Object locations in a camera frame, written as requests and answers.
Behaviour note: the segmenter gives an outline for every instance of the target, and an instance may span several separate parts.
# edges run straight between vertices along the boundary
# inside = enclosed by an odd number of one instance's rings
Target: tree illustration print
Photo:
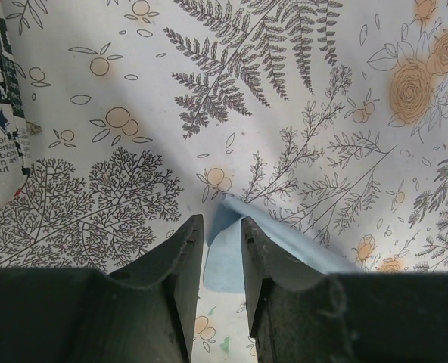
[[[155,240],[148,221],[180,217],[180,180],[161,166],[161,156],[120,147],[87,183],[67,161],[37,160],[18,198],[0,210],[0,267],[107,271],[140,257]]]
[[[448,158],[441,161],[434,182],[438,185],[434,190],[423,191],[414,202],[414,210],[409,217],[410,228],[421,223],[427,214],[439,211],[436,221],[438,230],[434,238],[429,236],[423,245],[422,251],[416,253],[418,262],[416,271],[435,271],[439,267],[448,268]]]
[[[234,9],[220,0],[174,0],[192,18],[211,31],[217,41],[190,39],[173,29],[164,32],[201,73],[172,73],[190,93],[175,97],[185,109],[180,114],[187,140],[207,127],[211,119],[229,120],[229,110],[250,116],[242,81],[265,107],[263,79],[288,100],[285,79],[285,52],[291,47],[303,84],[313,93],[311,51],[313,43],[325,53],[324,60],[335,65],[335,31],[343,6],[333,0],[241,0],[248,10]]]
[[[317,227],[319,230],[315,239],[325,245],[329,243],[331,231],[344,233],[356,221],[360,212],[372,208],[381,192],[375,171],[394,150],[392,147],[389,151],[383,151],[378,146],[380,135],[372,135],[370,131],[366,134],[354,132],[351,135],[334,135],[327,152],[331,153],[327,156],[330,169],[344,169],[351,160],[360,161],[370,155],[379,156],[378,161],[363,175],[358,175],[355,182],[348,181],[347,178],[340,180],[336,172],[325,174],[322,180],[304,183],[294,177],[300,164],[311,167],[319,158],[325,157],[325,151],[318,150],[313,143],[320,131],[333,124],[345,108],[338,101],[338,96],[345,96],[351,86],[351,79],[352,70],[349,67],[342,65],[331,70],[329,87],[325,90],[328,104],[317,107],[315,101],[308,101],[302,112],[304,130],[286,128],[280,131],[285,150],[273,166],[274,172],[264,183],[268,164],[259,152],[253,155],[255,163],[250,167],[252,179],[248,183],[249,187],[241,194],[245,203],[261,200],[264,206],[272,208],[277,205],[275,198],[286,202],[294,192],[301,189],[298,196],[303,202],[296,210],[280,207],[278,210],[270,209],[269,214],[302,233]],[[324,212],[316,215],[319,208],[324,209]]]

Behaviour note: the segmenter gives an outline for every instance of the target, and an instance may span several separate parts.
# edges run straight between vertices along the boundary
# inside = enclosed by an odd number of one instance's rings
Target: orange flower print
[[[393,119],[403,124],[417,121],[428,110],[433,92],[431,74],[426,65],[418,60],[409,60],[396,74],[390,85],[390,108],[395,112]]]
[[[71,130],[64,130],[59,134],[56,130],[52,130],[56,135],[56,139],[58,141],[54,141],[49,145],[49,148],[58,146],[59,144],[63,144],[65,147],[76,147],[75,144],[71,144],[71,141],[74,140],[74,132]]]
[[[379,99],[372,100],[372,90],[369,88],[366,100],[363,101],[363,106],[359,107],[354,100],[347,98],[347,102],[352,106],[352,109],[345,113],[345,119],[352,116],[355,123],[366,123],[369,121],[369,117],[375,112],[375,102],[380,101]]]
[[[207,185],[202,194],[202,203],[206,202],[211,189],[214,190],[212,196],[210,197],[211,200],[216,199],[219,192],[224,197],[226,197],[227,194],[232,195],[228,192],[232,187],[232,181],[230,178],[226,177],[224,170],[220,168],[212,168],[209,172],[207,172],[207,170],[204,169],[204,174],[196,174],[196,176],[201,182]]]
[[[434,51],[428,59],[428,72],[439,76],[448,73],[448,29],[434,45]]]
[[[379,272],[400,272],[400,263],[397,259],[388,258],[384,260]]]
[[[130,112],[123,107],[115,107],[109,110],[104,120],[92,119],[89,122],[103,129],[93,137],[92,142],[99,142],[105,139],[112,130],[116,131],[117,135],[113,138],[111,146],[118,144],[122,138],[122,133],[129,136],[133,142],[138,144],[152,141],[151,138],[135,136],[139,129],[138,123],[131,118]]]
[[[216,329],[209,326],[209,318],[207,316],[199,316],[195,319],[194,340],[198,337],[202,340],[202,346],[206,352],[210,353],[210,343],[215,343],[213,339],[216,335]]]
[[[399,185],[399,188],[397,191],[386,191],[387,194],[393,196],[392,198],[392,207],[390,210],[395,213],[397,210],[398,205],[404,203],[404,200],[406,199],[406,194],[402,191],[402,188],[404,186],[404,180]]]
[[[150,11],[150,4],[148,4],[147,0],[138,0],[133,3],[132,6],[133,14],[126,14],[125,18],[130,20],[138,20],[141,19],[145,23],[150,24],[149,17],[156,17],[160,15],[157,11]]]
[[[362,267],[367,264],[367,259],[372,256],[372,252],[375,250],[375,239],[371,234],[367,234],[362,237],[357,248],[353,248],[357,252],[356,262],[360,261]]]
[[[431,19],[432,14],[437,9],[436,0],[415,0],[416,13],[414,20],[419,20],[424,27],[426,22]]]
[[[73,47],[69,51],[73,51],[81,54],[90,54],[92,56],[91,63],[89,64],[89,70],[95,76],[105,76],[110,71],[110,62],[123,58],[122,55],[112,54],[105,56],[111,43],[103,45],[99,51],[95,51],[86,47]]]

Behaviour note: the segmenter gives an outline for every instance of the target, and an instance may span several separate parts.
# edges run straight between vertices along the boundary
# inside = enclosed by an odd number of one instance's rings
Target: floral patterned fabric
[[[1,3],[42,133],[0,267],[113,271],[233,195],[363,271],[448,270],[448,0]],[[199,297],[193,361],[257,361],[244,295]]]

